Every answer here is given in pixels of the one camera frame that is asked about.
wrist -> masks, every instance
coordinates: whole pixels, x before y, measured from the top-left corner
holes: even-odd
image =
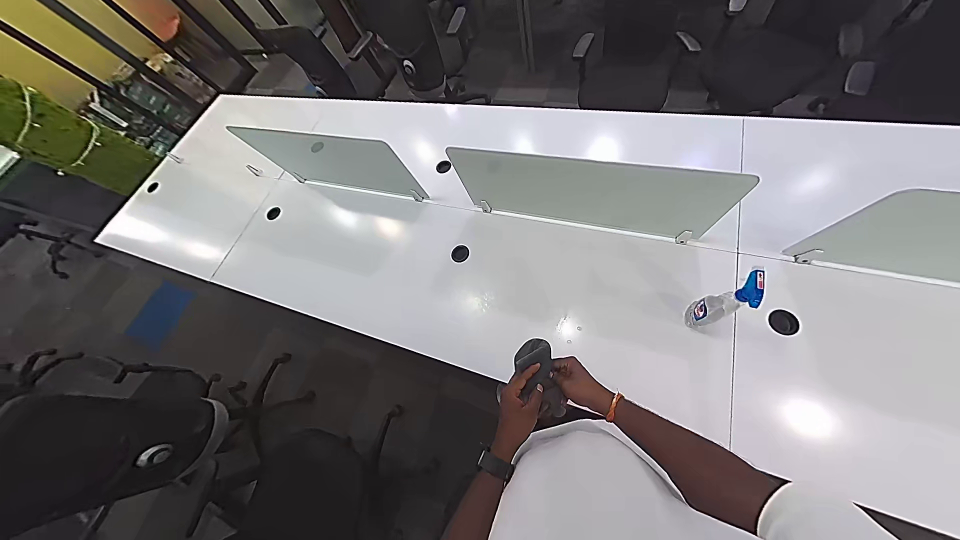
[[[596,396],[591,400],[591,403],[588,404],[587,406],[593,412],[601,416],[606,416],[607,413],[610,411],[610,405],[613,403],[614,395],[615,394],[613,394],[613,392],[601,386],[600,390],[597,391]]]
[[[514,455],[516,451],[520,448],[520,445],[510,442],[508,439],[505,439],[500,433],[498,433],[493,438],[493,444],[490,445],[491,454],[503,459],[507,463],[511,463],[514,460]]]

desk surface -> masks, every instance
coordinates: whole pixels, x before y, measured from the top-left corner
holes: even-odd
[[[384,140],[432,201],[299,184],[227,125]],[[960,290],[780,254],[889,191],[960,190],[949,174],[958,137],[930,126],[221,96],[174,151],[183,163],[164,162],[98,241],[497,379],[524,340],[544,337],[639,403],[725,446],[732,438],[761,468],[960,536],[960,404],[945,326]],[[454,171],[435,169],[447,146],[732,172],[742,160],[760,184],[682,246],[479,212]],[[267,220],[274,207],[280,216]],[[458,264],[460,244],[470,256]],[[684,326],[690,302],[730,290],[754,264],[768,269],[761,309],[703,332]],[[776,307],[797,313],[800,333],[770,331]]]

bottle label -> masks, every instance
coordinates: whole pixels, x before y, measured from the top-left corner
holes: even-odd
[[[707,316],[707,299],[703,299],[693,307],[693,320],[699,321]]]

watch strap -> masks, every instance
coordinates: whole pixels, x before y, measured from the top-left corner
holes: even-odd
[[[480,454],[477,467],[482,471],[486,471],[491,476],[503,480],[503,483],[510,481],[510,477],[514,475],[515,469],[513,463],[508,463],[496,455],[493,455],[490,447],[485,448],[483,453]]]

spray bottle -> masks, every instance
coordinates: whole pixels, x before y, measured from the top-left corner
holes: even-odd
[[[691,304],[686,309],[684,321],[691,328],[702,327],[719,321],[745,304],[756,309],[763,300],[765,285],[766,272],[763,268],[754,268],[742,287],[720,295],[706,296]]]

